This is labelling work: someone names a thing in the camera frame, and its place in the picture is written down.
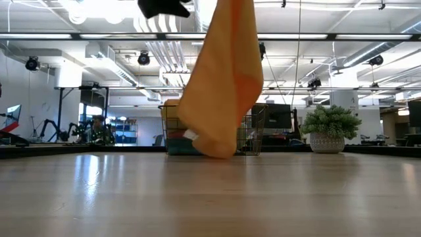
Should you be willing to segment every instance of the monitor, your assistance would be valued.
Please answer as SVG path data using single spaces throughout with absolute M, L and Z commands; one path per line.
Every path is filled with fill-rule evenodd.
M 280 104 L 265 104 L 267 105 L 266 112 L 264 114 L 264 128 L 275 128 L 275 129 L 291 129 L 291 105 L 280 105 Z M 251 109 L 252 115 L 259 112 L 260 107 L 254 106 Z M 252 127 L 256 126 L 256 116 L 252 117 Z
M 21 107 L 22 107 L 21 105 L 16 105 L 7 109 L 6 127 L 10 126 L 14 122 L 19 123 Z
M 421 101 L 409 101 L 409 124 L 411 127 L 421 127 Z

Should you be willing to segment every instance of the white column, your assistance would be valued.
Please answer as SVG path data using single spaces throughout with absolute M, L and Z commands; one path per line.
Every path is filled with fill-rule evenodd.
M 79 87 L 82 85 L 82 68 L 68 61 L 55 70 L 57 87 Z M 61 130 L 68 130 L 71 122 L 79 123 L 80 90 L 73 90 L 62 101 Z
M 341 71 L 342 74 L 333 74 L 330 78 L 331 87 L 334 88 L 357 88 L 359 86 L 357 80 L 357 72 L 353 68 Z M 340 90 L 334 91 L 330 94 L 330 104 L 350 109 L 353 115 L 359 115 L 359 98 L 357 90 Z M 357 132 L 357 137 L 348 140 L 345 139 L 345 144 L 361 144 L 360 131 Z

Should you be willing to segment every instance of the orange towel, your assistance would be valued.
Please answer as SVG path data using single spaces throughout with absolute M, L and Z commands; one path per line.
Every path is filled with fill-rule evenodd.
M 201 153 L 230 158 L 237 128 L 263 87 L 253 0 L 218 0 L 205 43 L 178 105 Z

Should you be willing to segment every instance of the white plant pot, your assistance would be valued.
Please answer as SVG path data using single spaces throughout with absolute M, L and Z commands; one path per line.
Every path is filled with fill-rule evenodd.
M 345 139 L 331 138 L 325 134 L 310 134 L 310 146 L 316 153 L 338 154 L 345 148 Z

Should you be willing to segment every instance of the metal wire basket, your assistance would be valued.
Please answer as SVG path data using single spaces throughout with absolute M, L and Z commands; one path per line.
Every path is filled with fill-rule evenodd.
M 243 117 L 241 126 L 237 129 L 236 155 L 260 155 L 266 108 L 267 105 L 256 104 L 251 113 Z M 162 105 L 159 109 L 167 154 L 201 155 L 192 146 L 192 141 L 184 137 L 187 126 L 178 119 L 176 105 Z

